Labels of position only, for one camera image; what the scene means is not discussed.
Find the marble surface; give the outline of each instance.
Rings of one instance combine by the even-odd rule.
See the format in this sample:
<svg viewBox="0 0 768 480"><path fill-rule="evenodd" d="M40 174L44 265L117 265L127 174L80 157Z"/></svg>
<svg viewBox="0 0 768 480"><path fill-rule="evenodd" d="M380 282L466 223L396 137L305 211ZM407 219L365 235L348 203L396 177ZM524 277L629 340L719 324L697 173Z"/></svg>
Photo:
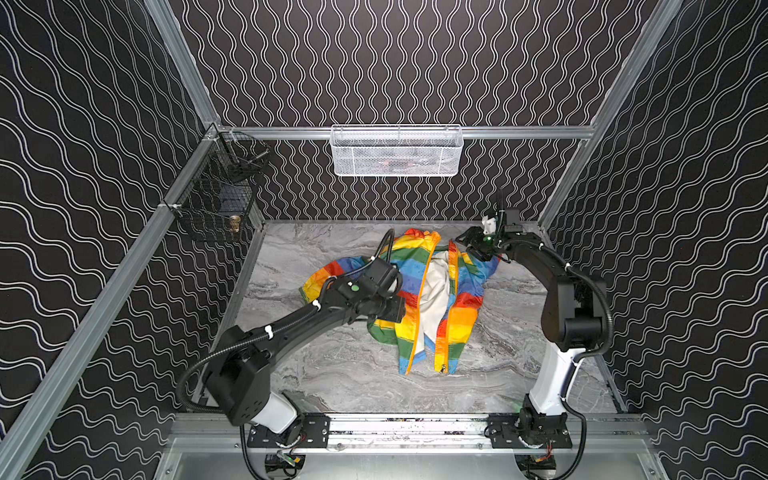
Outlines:
<svg viewBox="0 0 768 480"><path fill-rule="evenodd" d="M237 316L244 330L303 305L299 288L327 263L370 255L390 227L437 230L443 242L469 223L271 223ZM272 388L303 408L324 412L517 412L533 386L545 338L539 326L546 289L522 266L502 263L485 284L480 310L454 375L435 372L432 356L407 376L397 352L376 342L365 323L323 334L278 365ZM582 412L615 412L593 359L578 373L571 404Z"/></svg>

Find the wavy line pattern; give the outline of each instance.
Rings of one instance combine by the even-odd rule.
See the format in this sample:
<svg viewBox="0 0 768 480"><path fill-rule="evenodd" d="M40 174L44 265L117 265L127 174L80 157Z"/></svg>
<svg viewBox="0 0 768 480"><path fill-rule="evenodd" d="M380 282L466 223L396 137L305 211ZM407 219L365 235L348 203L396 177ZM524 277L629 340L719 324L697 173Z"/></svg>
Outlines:
<svg viewBox="0 0 768 480"><path fill-rule="evenodd" d="M768 8L685 2L553 227L670 478L768 478Z"/></svg>
<svg viewBox="0 0 768 480"><path fill-rule="evenodd" d="M0 439L202 135L139 0L0 0Z"/></svg>
<svg viewBox="0 0 768 480"><path fill-rule="evenodd" d="M225 124L584 125L655 0L171 0Z"/></svg>
<svg viewBox="0 0 768 480"><path fill-rule="evenodd" d="M24 478L153 477L177 377L210 351L246 252L172 226Z"/></svg>
<svg viewBox="0 0 768 480"><path fill-rule="evenodd" d="M248 138L229 144L240 154L254 146ZM501 191L524 220L535 220L577 144L466 141L456 176L422 178L338 177L328 142L278 141L257 203L265 218L279 220L472 220Z"/></svg>

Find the jacket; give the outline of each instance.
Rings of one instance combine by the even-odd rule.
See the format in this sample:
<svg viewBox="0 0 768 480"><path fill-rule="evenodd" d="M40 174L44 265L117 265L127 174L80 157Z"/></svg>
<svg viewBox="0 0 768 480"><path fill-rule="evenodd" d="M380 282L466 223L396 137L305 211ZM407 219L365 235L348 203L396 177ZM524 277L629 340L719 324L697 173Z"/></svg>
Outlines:
<svg viewBox="0 0 768 480"><path fill-rule="evenodd" d="M406 299L401 323L376 320L368 331L381 343L397 345L399 371L405 375L435 354L435 371L454 373L483 301L483 283L496 271L498 259L482 262L459 251L453 241L439 247L437 232L408 230L392 245L390 261L402 273L398 295ZM314 273L301 293L311 302L329 276L338 276L365 264L365 257L346 257Z"/></svg>

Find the white wire basket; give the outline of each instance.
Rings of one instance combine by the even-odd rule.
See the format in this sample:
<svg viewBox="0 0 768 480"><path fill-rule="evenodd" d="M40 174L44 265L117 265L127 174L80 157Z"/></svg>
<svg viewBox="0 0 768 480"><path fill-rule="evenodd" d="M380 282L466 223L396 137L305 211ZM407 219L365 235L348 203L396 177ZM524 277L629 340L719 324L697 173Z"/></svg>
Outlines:
<svg viewBox="0 0 768 480"><path fill-rule="evenodd" d="M333 125L333 170L341 177L453 177L459 125Z"/></svg>

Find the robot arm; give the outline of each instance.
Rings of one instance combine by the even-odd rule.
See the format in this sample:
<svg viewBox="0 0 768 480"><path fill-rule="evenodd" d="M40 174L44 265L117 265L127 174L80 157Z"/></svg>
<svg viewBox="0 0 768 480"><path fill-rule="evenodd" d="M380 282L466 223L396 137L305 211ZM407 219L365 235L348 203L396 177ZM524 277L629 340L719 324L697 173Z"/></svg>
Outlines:
<svg viewBox="0 0 768 480"><path fill-rule="evenodd" d="M278 434L288 430L286 440L292 439L299 415L282 396L270 391L270 374L280 360L326 331L358 319L402 320L405 300L396 295L402 274L397 266L378 257L381 250L380 246L377 255L360 269L330 277L317 300L282 319L248 332L234 326L223 333L221 354L212 354L203 381L232 425L256 423ZM200 411L201 406L180 400Z"/></svg>
<svg viewBox="0 0 768 480"><path fill-rule="evenodd" d="M604 309L605 282L575 269L540 237L524 232L518 211L500 210L492 224L495 231L471 227L456 241L480 260L499 257L520 263L547 288L541 331L549 343L519 417L520 438L540 445L565 430L566 412L572 412L566 399L581 360L602 353L612 336L612 317Z"/></svg>

